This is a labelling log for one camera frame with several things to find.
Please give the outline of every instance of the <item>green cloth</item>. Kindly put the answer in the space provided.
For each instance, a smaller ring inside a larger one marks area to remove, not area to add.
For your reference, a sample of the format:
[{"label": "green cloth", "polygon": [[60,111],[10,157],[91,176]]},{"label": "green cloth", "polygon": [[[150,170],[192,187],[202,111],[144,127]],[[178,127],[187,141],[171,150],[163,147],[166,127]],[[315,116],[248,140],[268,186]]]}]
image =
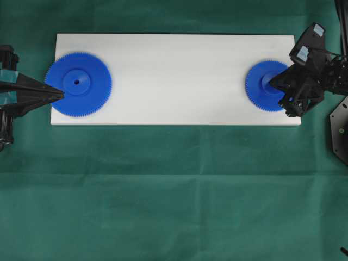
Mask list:
[{"label": "green cloth", "polygon": [[[0,1],[1,42],[40,81],[56,33],[298,39],[314,21],[340,52],[333,0]],[[342,99],[299,127],[53,127],[50,106],[32,111],[0,153],[0,259],[347,260],[348,169],[328,123]]]},{"label": "green cloth", "polygon": [[17,78],[18,78],[17,71],[10,71],[10,70],[5,70],[5,69],[0,70],[0,81],[1,82],[16,83]]}]

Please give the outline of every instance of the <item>white board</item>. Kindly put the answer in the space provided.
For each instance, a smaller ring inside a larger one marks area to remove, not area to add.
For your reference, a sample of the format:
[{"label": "white board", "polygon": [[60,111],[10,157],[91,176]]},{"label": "white board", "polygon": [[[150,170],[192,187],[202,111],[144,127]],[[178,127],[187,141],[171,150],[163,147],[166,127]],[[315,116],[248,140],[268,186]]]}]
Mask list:
[{"label": "white board", "polygon": [[53,125],[299,125],[255,107],[248,70],[267,59],[291,65],[291,35],[57,34],[55,58],[99,57],[113,78],[109,101],[87,117],[52,108]]}]

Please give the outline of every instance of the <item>blue gear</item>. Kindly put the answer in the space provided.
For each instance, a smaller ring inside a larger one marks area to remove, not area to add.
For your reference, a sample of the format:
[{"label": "blue gear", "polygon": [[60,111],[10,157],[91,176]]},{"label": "blue gear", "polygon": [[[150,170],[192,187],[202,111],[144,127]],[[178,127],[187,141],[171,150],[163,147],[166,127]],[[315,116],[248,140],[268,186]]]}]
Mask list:
[{"label": "blue gear", "polygon": [[245,79],[245,90],[250,101],[266,111],[282,110],[278,102],[284,93],[273,88],[269,81],[287,68],[280,61],[262,61],[251,68]]},{"label": "blue gear", "polygon": [[45,83],[64,92],[52,106],[59,112],[82,117],[99,110],[111,93],[111,75],[105,64],[87,53],[59,58],[47,71]]}]

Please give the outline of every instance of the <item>gear teeth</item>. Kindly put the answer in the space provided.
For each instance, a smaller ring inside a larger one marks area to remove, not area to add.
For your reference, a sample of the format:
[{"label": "gear teeth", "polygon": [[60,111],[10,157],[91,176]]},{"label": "gear teeth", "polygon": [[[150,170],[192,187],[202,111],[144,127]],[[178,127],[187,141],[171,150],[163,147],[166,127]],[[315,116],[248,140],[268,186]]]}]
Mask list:
[{"label": "gear teeth", "polygon": [[[83,56],[84,59],[86,59],[86,63],[81,64],[80,61],[74,60],[76,57]],[[110,72],[108,71],[106,64],[101,61],[99,58],[95,57],[94,55],[87,53],[87,52],[74,52],[74,53],[68,53],[66,55],[61,56],[59,59],[57,59],[47,70],[47,73],[45,75],[45,82],[49,84],[48,82],[52,81],[52,78],[61,78],[63,80],[66,70],[72,71],[72,70],[83,70],[85,71],[88,76],[91,78],[91,85],[89,88],[89,99],[90,103],[86,103],[89,101],[86,98],[86,95],[81,95],[83,97],[83,100],[71,100],[69,101],[67,96],[63,101],[64,103],[61,103],[60,106],[57,106],[58,102],[53,103],[52,106],[62,114],[65,114],[67,116],[71,117],[85,117],[88,115],[91,115],[101,109],[108,101],[111,92],[112,92],[112,86],[113,86],[113,79],[111,77]],[[78,113],[75,113],[73,111],[74,108],[81,106],[80,108],[86,107],[86,110],[83,111],[83,109],[79,110]]]}]

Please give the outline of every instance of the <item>large blue gear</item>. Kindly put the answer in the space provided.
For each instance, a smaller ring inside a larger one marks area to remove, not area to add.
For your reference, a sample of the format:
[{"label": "large blue gear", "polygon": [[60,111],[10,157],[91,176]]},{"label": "large blue gear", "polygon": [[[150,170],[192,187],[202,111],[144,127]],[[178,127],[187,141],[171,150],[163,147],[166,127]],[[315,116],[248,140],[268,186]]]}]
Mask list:
[{"label": "large blue gear", "polygon": [[280,61],[262,61],[251,68],[245,79],[245,90],[250,101],[266,111],[282,110],[278,102],[284,93],[273,88],[269,81],[287,68]]},{"label": "large blue gear", "polygon": [[47,71],[45,83],[64,92],[52,106],[73,117],[99,110],[111,93],[111,75],[105,64],[88,53],[72,53],[58,59]]}]

